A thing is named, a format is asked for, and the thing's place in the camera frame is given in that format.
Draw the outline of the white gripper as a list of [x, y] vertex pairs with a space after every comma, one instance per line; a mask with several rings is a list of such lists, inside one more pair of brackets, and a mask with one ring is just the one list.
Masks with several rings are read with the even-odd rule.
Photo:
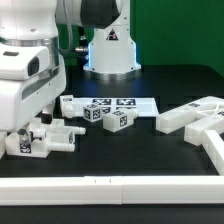
[[53, 101], [65, 86], [64, 60], [58, 51], [0, 45], [0, 131], [20, 129], [21, 153], [31, 152], [29, 133], [21, 128], [41, 111], [41, 122], [51, 124]]

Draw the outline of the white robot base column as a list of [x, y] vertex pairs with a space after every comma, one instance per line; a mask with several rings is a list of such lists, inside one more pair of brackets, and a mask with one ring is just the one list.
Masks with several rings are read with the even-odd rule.
[[83, 69], [89, 77], [105, 81], [137, 76], [141, 65], [136, 60], [136, 43], [130, 36], [129, 26], [95, 29]]

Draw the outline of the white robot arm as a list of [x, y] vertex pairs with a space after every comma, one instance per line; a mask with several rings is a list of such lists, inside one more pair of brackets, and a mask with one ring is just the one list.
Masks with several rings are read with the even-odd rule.
[[122, 0], [0, 0], [0, 152], [45, 158], [75, 150], [83, 128], [53, 119], [65, 90], [58, 23], [106, 28]]

